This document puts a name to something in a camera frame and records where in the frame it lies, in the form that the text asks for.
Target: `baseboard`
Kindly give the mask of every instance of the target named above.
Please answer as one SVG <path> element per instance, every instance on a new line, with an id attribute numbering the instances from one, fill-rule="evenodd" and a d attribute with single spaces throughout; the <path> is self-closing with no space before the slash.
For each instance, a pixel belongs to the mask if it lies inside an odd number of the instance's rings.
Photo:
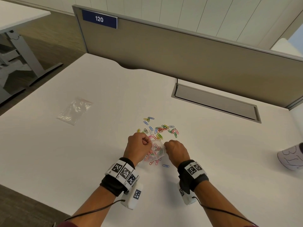
<path id="1" fill-rule="evenodd" d="M 18 4 L 23 4 L 23 5 L 27 5 L 27 6 L 36 7 L 36 8 L 39 8 L 39 9 L 50 10 L 50 11 L 55 11 L 55 12 L 62 13 L 62 14 L 75 16 L 75 14 L 72 14 L 72 13 L 69 13 L 69 12 L 65 12 L 65 11 L 61 11 L 61 10 L 57 10 L 57 9 L 52 9 L 52 8 L 48 8 L 48 7 L 45 7 L 45 6 L 36 5 L 36 4 L 33 4 L 33 3 L 28 3 L 28 2 L 25 2 L 25 1 L 20 1 L 20 0 L 8 0 L 8 1 L 13 2 L 13 3 L 18 3 Z"/>

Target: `wooden floor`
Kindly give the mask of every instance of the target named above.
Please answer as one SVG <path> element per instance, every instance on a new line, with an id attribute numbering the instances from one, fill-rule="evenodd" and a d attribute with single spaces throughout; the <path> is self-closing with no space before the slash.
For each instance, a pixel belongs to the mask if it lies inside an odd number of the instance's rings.
<path id="1" fill-rule="evenodd" d="M 33 78 L 32 72 L 12 73 L 5 89 L 11 92 L 21 86 L 26 90 L 1 104 L 0 116 L 85 53 L 76 19 L 70 15 L 52 12 L 17 31 L 45 69 L 59 62 L 64 65 L 31 87 L 27 87 L 27 84 Z M 67 214 L 0 185 L 0 227 L 51 227 L 54 222 L 59 223 L 66 217 Z"/>

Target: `white table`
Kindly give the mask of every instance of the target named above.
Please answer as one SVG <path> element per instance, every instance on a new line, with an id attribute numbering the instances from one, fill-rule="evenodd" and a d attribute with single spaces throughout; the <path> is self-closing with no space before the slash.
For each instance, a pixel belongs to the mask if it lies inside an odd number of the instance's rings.
<path id="1" fill-rule="evenodd" d="M 3 89 L 10 73 L 16 70 L 32 70 L 36 75 L 32 84 L 43 75 L 63 65 L 58 63 L 44 70 L 23 37 L 15 31 L 15 27 L 49 14 L 51 14 L 49 11 L 0 0 L 0 34 L 5 34 L 15 49 L 6 54 L 0 52 L 0 103 L 13 95 Z M 26 64 L 16 59 L 19 55 L 24 58 Z"/>
<path id="2" fill-rule="evenodd" d="M 278 151 L 302 141 L 289 111 L 180 81 L 257 105 L 262 123 L 252 122 L 172 98 L 175 82 L 83 55 L 0 116 L 0 184 L 73 214 L 122 156 L 128 136 L 148 129 L 143 118 L 150 116 L 152 127 L 178 129 L 177 140 L 247 218 L 259 226 L 302 226 L 303 174 L 277 159 Z M 93 106 L 75 126 L 56 119 L 76 96 Z M 163 141 L 174 139 L 162 135 Z M 136 210 L 115 204 L 103 226 L 211 226 L 197 202 L 183 203 L 167 156 L 137 169 L 144 190 Z"/>

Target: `blue sign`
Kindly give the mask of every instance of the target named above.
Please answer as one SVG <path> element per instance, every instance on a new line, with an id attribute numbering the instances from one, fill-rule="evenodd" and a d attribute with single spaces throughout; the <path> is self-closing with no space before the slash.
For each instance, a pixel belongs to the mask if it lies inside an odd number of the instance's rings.
<path id="1" fill-rule="evenodd" d="M 118 18 L 88 10 L 82 10 L 83 20 L 117 29 Z"/>

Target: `cylindrical container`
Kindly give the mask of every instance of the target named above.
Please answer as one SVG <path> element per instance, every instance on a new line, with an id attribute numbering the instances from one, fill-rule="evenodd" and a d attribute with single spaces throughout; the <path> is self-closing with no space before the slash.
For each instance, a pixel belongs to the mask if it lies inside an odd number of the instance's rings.
<path id="1" fill-rule="evenodd" d="M 303 169 L 303 143 L 279 151 L 278 159 L 290 170 Z"/>
<path id="2" fill-rule="evenodd" d="M 152 161 L 157 161 L 161 157 L 163 157 L 166 153 L 165 146 L 160 140 L 152 140 L 152 153 L 146 155 L 144 161 L 145 162 L 152 162 Z"/>

